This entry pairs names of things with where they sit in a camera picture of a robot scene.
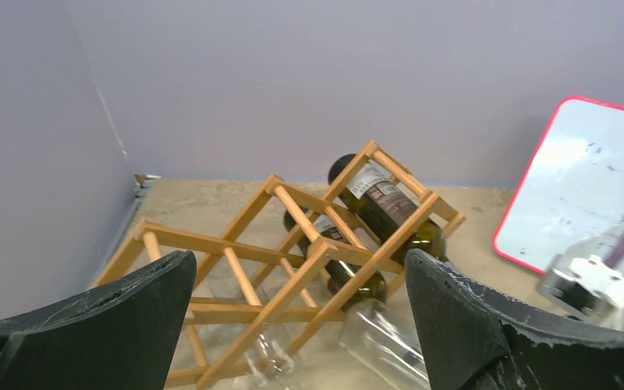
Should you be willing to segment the dark bottle beige label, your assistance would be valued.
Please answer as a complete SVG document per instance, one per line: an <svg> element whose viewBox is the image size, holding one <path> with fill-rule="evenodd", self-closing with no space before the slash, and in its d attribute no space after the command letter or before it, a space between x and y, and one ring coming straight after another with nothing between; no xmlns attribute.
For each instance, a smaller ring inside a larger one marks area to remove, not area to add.
<svg viewBox="0 0 624 390"><path fill-rule="evenodd" d="M418 209L415 202L370 162L346 184L339 199L382 243ZM446 255L446 236L431 219L418 226L392 255L392 260L403 265L410 249L420 249L438 261L451 263Z"/></svg>

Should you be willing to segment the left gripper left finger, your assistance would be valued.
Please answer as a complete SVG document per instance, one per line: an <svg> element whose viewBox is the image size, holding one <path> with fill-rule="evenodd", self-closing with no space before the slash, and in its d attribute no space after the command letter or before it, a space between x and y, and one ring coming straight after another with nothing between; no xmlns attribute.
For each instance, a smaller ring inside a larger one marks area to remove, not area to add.
<svg viewBox="0 0 624 390"><path fill-rule="evenodd" d="M161 389L197 260L168 255L96 288L0 320L0 389Z"/></svg>

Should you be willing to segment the clear square glass bottle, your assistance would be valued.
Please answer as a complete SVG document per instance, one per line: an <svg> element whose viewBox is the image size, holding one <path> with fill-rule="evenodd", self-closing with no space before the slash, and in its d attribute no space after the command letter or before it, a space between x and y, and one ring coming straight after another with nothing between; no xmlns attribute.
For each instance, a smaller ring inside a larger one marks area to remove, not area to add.
<svg viewBox="0 0 624 390"><path fill-rule="evenodd" d="M381 301L350 308L339 344L395 389L431 387L414 325Z"/></svg>

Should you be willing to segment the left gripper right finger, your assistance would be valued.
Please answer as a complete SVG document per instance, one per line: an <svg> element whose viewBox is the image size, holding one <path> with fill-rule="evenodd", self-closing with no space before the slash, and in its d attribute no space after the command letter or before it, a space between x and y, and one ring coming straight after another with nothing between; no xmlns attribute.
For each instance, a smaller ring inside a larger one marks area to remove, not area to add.
<svg viewBox="0 0 624 390"><path fill-rule="evenodd" d="M528 305L420 249L409 303L434 389L624 389L624 331Z"/></svg>

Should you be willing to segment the olive green wine bottle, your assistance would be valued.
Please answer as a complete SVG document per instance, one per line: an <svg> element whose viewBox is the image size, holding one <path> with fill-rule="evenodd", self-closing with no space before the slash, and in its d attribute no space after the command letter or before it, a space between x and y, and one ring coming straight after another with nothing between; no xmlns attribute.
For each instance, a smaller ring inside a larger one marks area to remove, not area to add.
<svg viewBox="0 0 624 390"><path fill-rule="evenodd" d="M337 226L325 214L320 215L314 221L315 229L327 238L348 244L349 241L341 234ZM327 289L332 295L340 291L360 270L360 266L351 263L330 260L325 266L325 270L330 275L327 281ZM376 271L349 299L342 305L341 309L347 312L354 305L375 299L385 303L388 298L388 284L379 271Z"/></svg>

